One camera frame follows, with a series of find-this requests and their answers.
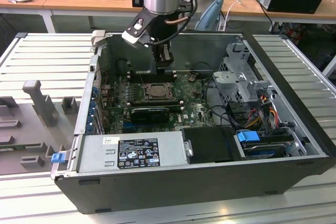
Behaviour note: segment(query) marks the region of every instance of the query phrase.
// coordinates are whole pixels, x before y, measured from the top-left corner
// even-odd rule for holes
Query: metal bracket
[[[105,43],[105,30],[95,30],[91,35],[92,47],[96,48]]]

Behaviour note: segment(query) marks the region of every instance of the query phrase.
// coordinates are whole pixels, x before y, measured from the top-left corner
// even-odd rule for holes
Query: red wire
[[[257,110],[255,110],[255,109],[254,109],[254,110],[251,110],[251,112],[248,114],[248,120],[249,120],[249,121],[251,120],[250,117],[251,117],[252,113],[253,113],[253,112],[256,112],[256,111],[257,111]]]

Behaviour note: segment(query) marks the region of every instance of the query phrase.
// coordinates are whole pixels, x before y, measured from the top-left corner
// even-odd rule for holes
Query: power supply label
[[[157,138],[120,140],[118,143],[119,169],[160,166]]]

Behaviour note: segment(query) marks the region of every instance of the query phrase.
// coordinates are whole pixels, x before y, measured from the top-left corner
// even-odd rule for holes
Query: blue latch
[[[65,163],[65,153],[59,152],[54,153],[51,157],[51,162],[54,163]]]
[[[241,131],[237,134],[240,142],[260,141],[259,135],[256,131]]]

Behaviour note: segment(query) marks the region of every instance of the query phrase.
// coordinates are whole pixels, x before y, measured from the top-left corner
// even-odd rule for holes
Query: power cable
[[[192,12],[189,14],[188,19],[186,20],[186,22],[184,22],[184,24],[179,28],[179,30],[177,30],[173,35],[169,36],[168,38],[165,38],[161,41],[156,41],[156,42],[151,42],[151,46],[156,46],[156,45],[160,45],[163,43],[166,43],[168,41],[170,41],[171,39],[175,38],[181,31],[183,31],[183,29],[188,25],[188,23],[190,22],[191,17],[196,13],[197,7],[198,7],[198,1],[195,1],[195,7],[193,8]]]

